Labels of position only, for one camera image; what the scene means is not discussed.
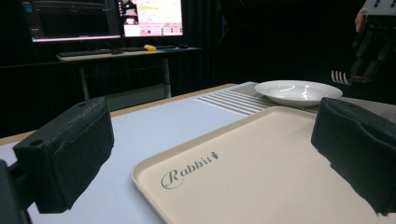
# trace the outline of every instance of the white bowl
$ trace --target white bowl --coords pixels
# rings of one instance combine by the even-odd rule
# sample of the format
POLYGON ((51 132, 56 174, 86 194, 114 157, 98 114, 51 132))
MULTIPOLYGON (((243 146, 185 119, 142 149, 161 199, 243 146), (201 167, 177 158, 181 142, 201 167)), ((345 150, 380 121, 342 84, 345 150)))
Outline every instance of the white bowl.
POLYGON ((323 97, 336 99, 343 95, 333 86, 299 80, 267 81, 256 85, 255 89, 280 105, 292 107, 318 105, 323 97))

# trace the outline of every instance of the beige tray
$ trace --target beige tray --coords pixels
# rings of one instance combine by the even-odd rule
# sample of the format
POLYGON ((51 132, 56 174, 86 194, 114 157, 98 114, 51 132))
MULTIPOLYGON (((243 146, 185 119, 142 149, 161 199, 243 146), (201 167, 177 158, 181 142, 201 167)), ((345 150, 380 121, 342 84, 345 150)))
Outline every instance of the beige tray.
POLYGON ((132 179, 167 223, 396 223, 311 145, 315 118, 270 107, 139 162, 132 179))

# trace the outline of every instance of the desk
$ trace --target desk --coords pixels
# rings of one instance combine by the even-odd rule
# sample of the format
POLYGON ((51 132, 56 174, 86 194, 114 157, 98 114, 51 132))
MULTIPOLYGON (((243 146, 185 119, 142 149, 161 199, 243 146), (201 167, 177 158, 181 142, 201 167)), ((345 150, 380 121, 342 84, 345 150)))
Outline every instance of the desk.
MULTIPOLYGON (((164 98, 169 98, 171 97, 171 81, 169 77, 169 64, 168 64, 168 55, 169 53, 180 53, 180 52, 187 52, 187 51, 195 51, 198 50, 197 48, 188 48, 188 49, 164 49, 164 50, 156 50, 156 51, 134 51, 134 52, 123 52, 122 54, 97 54, 97 55, 85 55, 85 56, 76 56, 76 57, 58 57, 61 62, 90 62, 90 61, 98 61, 98 60, 125 60, 129 59, 132 60, 133 58, 141 58, 143 56, 149 56, 149 55, 156 55, 161 57, 161 64, 163 68, 163 86, 157 87, 158 88, 163 88, 163 96, 164 98)), ((82 64, 78 68, 79 72, 79 77, 81 80, 81 87, 84 93, 84 99, 88 100, 90 99, 90 93, 88 91, 87 87, 87 81, 86 81, 86 76, 85 76, 85 71, 84 71, 84 64, 82 64)), ((155 91, 151 91, 148 94, 145 95, 145 97, 148 98, 149 101, 154 101, 158 100, 161 97, 162 94, 159 94, 160 96, 155 96, 155 91)), ((117 108, 116 106, 112 106, 111 102, 109 102, 109 107, 110 110, 113 110, 112 107, 117 108)))
MULTIPOLYGON (((255 83, 225 85, 111 113, 115 145, 109 160, 70 211, 38 214, 29 208, 34 223, 162 223, 135 188, 130 173, 135 164, 170 147, 209 133, 248 115, 219 104, 204 102, 213 94, 235 94, 250 100, 255 83)), ((392 110, 391 118, 396 111, 392 110)), ((24 135, 0 140, 0 159, 16 159, 12 147, 24 135)))

